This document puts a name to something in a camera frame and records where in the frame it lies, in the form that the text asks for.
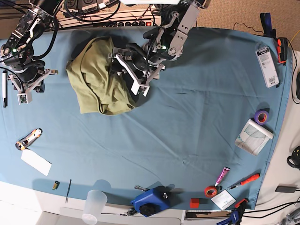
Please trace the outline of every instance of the purple tape roll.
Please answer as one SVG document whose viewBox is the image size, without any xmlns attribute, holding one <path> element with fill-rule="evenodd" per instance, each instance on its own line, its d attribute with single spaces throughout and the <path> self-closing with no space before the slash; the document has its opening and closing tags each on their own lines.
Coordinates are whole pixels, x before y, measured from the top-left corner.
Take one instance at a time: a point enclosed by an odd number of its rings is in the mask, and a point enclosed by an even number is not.
<svg viewBox="0 0 300 225">
<path fill-rule="evenodd" d="M 265 124 L 268 121 L 268 119 L 269 119 L 269 114 L 265 110 L 258 110 L 255 113 L 254 120 L 259 125 Z"/>
</svg>

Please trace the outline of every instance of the beige carpet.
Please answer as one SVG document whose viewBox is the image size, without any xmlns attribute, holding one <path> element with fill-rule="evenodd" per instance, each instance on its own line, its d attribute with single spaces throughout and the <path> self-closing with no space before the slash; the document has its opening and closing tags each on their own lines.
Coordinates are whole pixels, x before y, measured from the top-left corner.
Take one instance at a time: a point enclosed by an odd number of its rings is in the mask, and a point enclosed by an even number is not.
<svg viewBox="0 0 300 225">
<path fill-rule="evenodd" d="M 255 30 L 263 30 L 259 14 L 270 12 L 272 27 L 277 37 L 292 39 L 300 30 L 300 1 L 298 0 L 211 0 L 210 6 L 200 13 L 200 27 L 233 29 L 235 22 L 245 23 Z M 236 30 L 255 33 L 251 28 L 236 25 Z M 294 50 L 300 51 L 300 34 L 293 40 Z"/>
</svg>

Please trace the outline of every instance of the black marker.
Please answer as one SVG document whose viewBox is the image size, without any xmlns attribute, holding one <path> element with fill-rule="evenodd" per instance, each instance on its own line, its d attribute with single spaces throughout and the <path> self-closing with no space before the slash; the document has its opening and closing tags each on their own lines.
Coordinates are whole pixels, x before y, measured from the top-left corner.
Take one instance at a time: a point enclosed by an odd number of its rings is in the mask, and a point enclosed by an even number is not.
<svg viewBox="0 0 300 225">
<path fill-rule="evenodd" d="M 8 72 L 4 70 L 2 72 L 2 100 L 3 100 L 3 108 L 5 108 L 8 105 L 7 102 L 7 76 Z"/>
</svg>

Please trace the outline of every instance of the green cloth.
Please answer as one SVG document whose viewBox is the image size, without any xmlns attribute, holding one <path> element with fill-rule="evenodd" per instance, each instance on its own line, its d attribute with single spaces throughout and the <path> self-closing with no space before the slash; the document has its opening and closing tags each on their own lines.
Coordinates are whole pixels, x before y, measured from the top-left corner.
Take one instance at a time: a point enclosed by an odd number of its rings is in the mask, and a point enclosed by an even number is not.
<svg viewBox="0 0 300 225">
<path fill-rule="evenodd" d="M 67 74 L 77 94 L 80 113 L 117 115 L 135 107 L 121 76 L 109 76 L 111 37 L 92 39 L 79 56 L 67 64 Z"/>
</svg>

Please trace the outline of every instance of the red screwdriver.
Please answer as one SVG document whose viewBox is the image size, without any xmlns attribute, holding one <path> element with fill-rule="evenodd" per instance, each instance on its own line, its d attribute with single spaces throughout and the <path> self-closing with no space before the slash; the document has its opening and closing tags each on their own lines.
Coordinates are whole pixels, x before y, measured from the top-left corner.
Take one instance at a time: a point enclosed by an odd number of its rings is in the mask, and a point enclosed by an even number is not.
<svg viewBox="0 0 300 225">
<path fill-rule="evenodd" d="M 255 175 L 249 177 L 248 179 L 243 180 L 243 181 L 241 181 L 240 183 L 231 186 L 231 187 L 228 188 L 227 190 L 231 190 L 231 189 L 234 189 L 234 188 L 236 188 L 236 187 L 238 187 L 238 186 L 241 186 L 241 185 L 247 184 L 247 183 L 249 183 L 249 182 L 252 182 L 252 181 L 254 181 L 254 180 L 257 180 L 259 177 L 260 177 L 260 174 L 257 173 L 257 174 L 255 174 Z"/>
</svg>

